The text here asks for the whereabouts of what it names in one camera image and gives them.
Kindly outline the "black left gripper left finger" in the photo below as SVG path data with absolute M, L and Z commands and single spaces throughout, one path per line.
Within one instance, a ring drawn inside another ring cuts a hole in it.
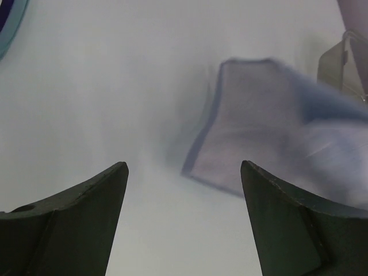
M 1 275 L 105 275 L 128 174 L 118 162 L 60 193 L 1 212 Z

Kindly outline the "purple towel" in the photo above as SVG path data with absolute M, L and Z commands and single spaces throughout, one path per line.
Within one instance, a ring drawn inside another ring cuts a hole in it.
M 1 0 L 0 5 L 0 31 L 2 31 L 5 23 L 10 15 L 12 7 L 14 5 L 14 0 Z

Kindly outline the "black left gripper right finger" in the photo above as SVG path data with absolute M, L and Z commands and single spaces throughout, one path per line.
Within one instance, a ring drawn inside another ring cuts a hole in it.
M 319 197 L 249 161 L 241 181 L 263 275 L 367 275 L 367 211 Z

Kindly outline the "clear plastic bin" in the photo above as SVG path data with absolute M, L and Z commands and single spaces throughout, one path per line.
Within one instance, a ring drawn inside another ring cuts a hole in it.
M 367 38 L 354 30 L 319 58 L 317 80 L 367 103 Z

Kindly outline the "light blue towel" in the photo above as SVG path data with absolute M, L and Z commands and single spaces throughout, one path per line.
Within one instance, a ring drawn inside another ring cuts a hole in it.
M 367 105 L 273 59 L 227 60 L 182 174 L 242 196 L 245 160 L 313 194 L 365 209 Z

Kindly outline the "teal plastic bin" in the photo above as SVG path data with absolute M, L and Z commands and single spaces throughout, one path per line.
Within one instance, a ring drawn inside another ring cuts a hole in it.
M 10 15 L 1 31 L 1 60 L 9 50 L 25 15 L 28 0 L 14 0 Z

